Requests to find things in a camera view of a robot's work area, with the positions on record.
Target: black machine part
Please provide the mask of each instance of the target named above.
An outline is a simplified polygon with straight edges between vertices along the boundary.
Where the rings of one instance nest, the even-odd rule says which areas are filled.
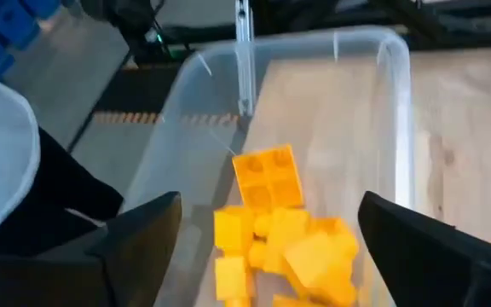
[[[189,51],[192,43],[235,39],[236,26],[158,26],[148,0],[80,0],[86,14],[110,22],[130,46],[136,63],[176,61],[167,44]],[[404,26],[400,31],[411,50],[491,47],[491,0],[368,0],[356,8],[335,11],[338,0],[249,0],[256,36],[357,25]],[[155,31],[163,41],[149,41]],[[179,61],[190,52],[179,55]]]
[[[0,306],[152,307],[181,217],[169,192],[35,258],[0,257]]]
[[[372,192],[358,218],[397,306],[491,306],[490,243]]]

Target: yellow lego brick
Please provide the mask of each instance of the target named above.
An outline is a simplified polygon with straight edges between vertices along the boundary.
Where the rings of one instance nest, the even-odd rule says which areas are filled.
[[[333,279],[321,285],[316,297],[338,307],[349,307],[357,299],[357,291],[349,279]]]
[[[359,252],[359,242],[355,236],[347,231],[331,235],[332,241],[336,244],[337,249],[346,258],[353,260]]]
[[[253,224],[253,232],[260,238],[266,238],[269,235],[270,227],[272,225],[272,214],[264,213],[255,217],[255,223]]]
[[[283,252],[293,242],[301,240],[309,228],[309,213],[302,209],[276,208],[267,238],[264,271],[285,274]]]
[[[254,240],[248,253],[249,265],[253,269],[262,269],[266,258],[266,243]]]
[[[337,231],[338,217],[313,217],[310,223],[309,232],[311,234],[318,231],[323,231],[328,234],[333,234]]]
[[[251,307],[251,300],[248,298],[227,299],[225,307]]]
[[[254,296],[253,279],[243,256],[215,259],[217,300],[250,298]]]
[[[283,261],[283,272],[284,276],[286,277],[287,281],[289,281],[289,284],[295,290],[295,293],[302,299],[306,299],[309,295],[310,292],[308,289],[303,286],[303,284],[300,282],[298,279],[297,275],[295,272],[292,270],[291,266],[287,261]]]
[[[284,258],[298,282],[314,293],[329,277],[343,280],[351,277],[351,261],[338,252],[331,237],[324,232],[309,235],[289,246]]]
[[[261,161],[270,180],[274,206],[302,206],[303,190],[291,145],[287,144],[261,153]]]
[[[233,157],[244,205],[255,213],[303,205],[303,191],[290,145]]]
[[[297,300],[283,295],[275,294],[272,299],[272,307],[323,307],[307,300]]]
[[[243,206],[224,206],[213,213],[215,246],[225,254],[246,254],[253,242],[253,213]]]
[[[329,235],[340,232],[354,234],[351,228],[340,217],[312,217],[310,233],[317,231],[325,231]]]

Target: wooden surface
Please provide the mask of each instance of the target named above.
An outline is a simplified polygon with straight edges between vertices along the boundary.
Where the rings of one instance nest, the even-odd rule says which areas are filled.
[[[412,63],[417,203],[491,241],[491,50]]]
[[[416,208],[491,241],[491,50],[416,54],[412,58]],[[273,63],[263,81],[245,151],[290,142],[307,207],[344,216],[355,228],[365,189],[391,198],[387,101],[370,59]],[[236,187],[228,203],[239,200]],[[362,253],[355,281],[360,305],[387,302],[371,260]],[[213,258],[197,306],[215,301]],[[258,306],[290,292],[272,275],[257,281]]]

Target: plastic container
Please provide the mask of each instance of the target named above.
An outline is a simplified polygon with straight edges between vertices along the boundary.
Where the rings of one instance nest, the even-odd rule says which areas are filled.
[[[206,293],[202,292],[203,298],[197,298],[206,266],[210,266],[207,275],[212,269],[208,261],[213,247],[212,212],[227,203],[241,203],[239,194],[229,195],[234,181],[231,157],[242,153],[248,120],[228,120],[227,125],[184,125],[182,118],[191,114],[211,114],[216,118],[229,113],[239,114],[235,50],[235,43],[222,43],[192,56],[182,67],[126,195],[125,208],[130,209],[168,190],[182,193],[182,228],[156,306],[214,305],[209,298],[215,296],[214,285],[207,285]],[[374,150],[366,154],[365,159],[369,161],[361,167],[370,167],[368,171],[372,173],[368,178],[368,189],[413,208],[410,64],[407,46],[400,37],[388,29],[360,27],[256,39],[253,50],[257,94],[269,63],[274,60],[336,58],[338,64],[344,59],[361,57],[372,61],[376,70],[375,83],[379,87],[372,99],[390,120],[386,126],[379,127],[382,137],[372,139]],[[352,99],[349,103],[354,106],[358,101]],[[331,142],[332,134],[336,136],[337,132],[326,131],[324,135],[328,137],[324,142]],[[297,150],[292,139],[282,140],[285,142]],[[301,179],[303,186],[309,184],[308,178]],[[360,200],[362,193],[353,197]],[[358,229],[358,206],[359,201],[351,207],[337,209],[338,212],[352,212],[348,222],[353,223],[355,219],[354,229]],[[361,253],[368,257],[364,246]],[[384,283],[373,264],[369,268],[372,271],[367,278],[369,281],[365,275],[355,276],[357,286],[367,282],[370,285],[360,293],[360,305],[389,305],[390,295]],[[284,281],[277,279],[264,282],[286,287]],[[257,291],[263,291],[259,284]],[[270,306],[271,298],[260,294],[254,305]]]

